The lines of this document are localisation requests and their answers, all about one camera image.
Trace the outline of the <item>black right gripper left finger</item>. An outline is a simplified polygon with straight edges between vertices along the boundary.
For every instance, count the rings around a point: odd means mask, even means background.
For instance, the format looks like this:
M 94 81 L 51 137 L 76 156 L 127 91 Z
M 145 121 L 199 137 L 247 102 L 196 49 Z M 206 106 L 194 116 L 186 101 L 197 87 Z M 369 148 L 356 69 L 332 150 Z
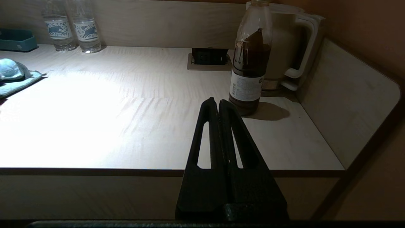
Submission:
M 209 124 L 211 168 L 198 166 L 204 124 Z M 222 220 L 227 203 L 226 165 L 218 109 L 213 97 L 201 104 L 176 204 L 177 220 Z

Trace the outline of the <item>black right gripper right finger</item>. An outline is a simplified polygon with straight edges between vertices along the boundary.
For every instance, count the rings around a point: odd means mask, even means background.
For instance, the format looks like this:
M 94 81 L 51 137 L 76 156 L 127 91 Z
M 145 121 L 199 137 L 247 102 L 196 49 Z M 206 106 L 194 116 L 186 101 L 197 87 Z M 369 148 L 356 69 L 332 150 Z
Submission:
M 288 220 L 287 202 L 236 107 L 219 105 L 229 220 Z

